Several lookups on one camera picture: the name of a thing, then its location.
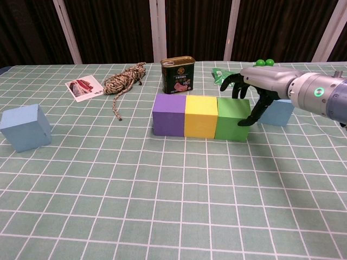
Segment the rope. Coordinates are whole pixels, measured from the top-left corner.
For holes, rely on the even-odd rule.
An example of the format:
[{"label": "rope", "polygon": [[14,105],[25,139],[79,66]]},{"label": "rope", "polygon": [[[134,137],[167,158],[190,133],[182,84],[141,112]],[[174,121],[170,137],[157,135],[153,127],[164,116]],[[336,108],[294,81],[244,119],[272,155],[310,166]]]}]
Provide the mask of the rope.
[{"label": "rope", "polygon": [[146,74],[146,69],[143,67],[144,64],[146,64],[146,62],[137,63],[135,66],[126,69],[122,73],[109,77],[104,82],[104,94],[117,94],[113,99],[112,110],[119,121],[121,121],[122,118],[115,107],[115,102],[120,96],[132,89],[133,84],[137,81],[142,85],[141,79]]}]

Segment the blue foam block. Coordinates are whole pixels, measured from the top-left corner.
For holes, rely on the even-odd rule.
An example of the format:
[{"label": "blue foam block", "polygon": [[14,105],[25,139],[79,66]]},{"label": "blue foam block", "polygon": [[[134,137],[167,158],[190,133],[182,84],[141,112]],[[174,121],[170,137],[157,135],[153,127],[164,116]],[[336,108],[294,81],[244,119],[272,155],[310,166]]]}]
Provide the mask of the blue foam block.
[{"label": "blue foam block", "polygon": [[274,100],[258,120],[258,123],[273,126],[286,126],[293,110],[294,106],[291,100]]},{"label": "blue foam block", "polygon": [[17,152],[49,145],[50,124],[38,104],[4,111],[0,131]]}]

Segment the green ball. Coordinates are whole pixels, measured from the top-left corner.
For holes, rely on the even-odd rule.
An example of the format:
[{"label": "green ball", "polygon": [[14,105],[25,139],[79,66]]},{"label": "green ball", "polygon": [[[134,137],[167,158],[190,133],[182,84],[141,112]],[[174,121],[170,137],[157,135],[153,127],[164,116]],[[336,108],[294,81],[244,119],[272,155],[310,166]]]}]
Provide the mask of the green ball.
[{"label": "green ball", "polygon": [[265,65],[266,66],[273,66],[275,64],[275,62],[273,61],[273,59],[271,58],[268,58],[266,61],[265,61]]},{"label": "green ball", "polygon": [[255,62],[255,65],[256,65],[256,66],[265,66],[265,61],[264,61],[264,60],[257,60],[257,61]]}]

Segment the black curtain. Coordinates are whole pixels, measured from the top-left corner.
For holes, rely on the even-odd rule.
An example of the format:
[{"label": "black curtain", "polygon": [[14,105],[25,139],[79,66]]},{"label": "black curtain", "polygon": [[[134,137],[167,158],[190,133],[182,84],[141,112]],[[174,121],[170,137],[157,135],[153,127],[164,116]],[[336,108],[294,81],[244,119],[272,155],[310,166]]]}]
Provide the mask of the black curtain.
[{"label": "black curtain", "polygon": [[345,24],[328,61],[347,61],[347,24]]},{"label": "black curtain", "polygon": [[52,0],[0,0],[0,68],[73,63]]},{"label": "black curtain", "polygon": [[232,61],[310,62],[337,0],[241,0]]},{"label": "black curtain", "polygon": [[231,1],[165,0],[168,57],[223,60]]},{"label": "black curtain", "polygon": [[149,1],[65,0],[83,63],[153,62]]}]

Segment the spam can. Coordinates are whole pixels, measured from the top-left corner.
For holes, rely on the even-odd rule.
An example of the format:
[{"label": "spam can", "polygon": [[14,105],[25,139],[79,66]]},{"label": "spam can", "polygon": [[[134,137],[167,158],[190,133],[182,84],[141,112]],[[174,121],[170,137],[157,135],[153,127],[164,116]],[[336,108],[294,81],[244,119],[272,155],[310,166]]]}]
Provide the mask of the spam can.
[{"label": "spam can", "polygon": [[193,89],[194,58],[190,56],[162,60],[163,92],[174,94]]}]

